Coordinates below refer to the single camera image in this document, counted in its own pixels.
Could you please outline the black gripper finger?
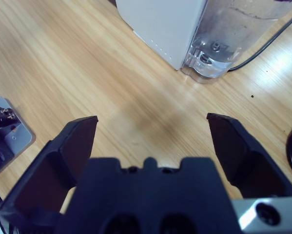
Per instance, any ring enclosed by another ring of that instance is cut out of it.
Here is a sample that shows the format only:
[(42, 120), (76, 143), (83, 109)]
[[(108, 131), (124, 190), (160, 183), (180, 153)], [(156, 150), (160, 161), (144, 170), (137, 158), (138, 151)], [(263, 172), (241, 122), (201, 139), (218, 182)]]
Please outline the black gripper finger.
[(263, 146), (235, 118), (208, 113), (215, 154), (243, 198), (292, 196), (292, 184)]
[(68, 122), (32, 161), (0, 206), (8, 221), (56, 221), (90, 156), (98, 118)]

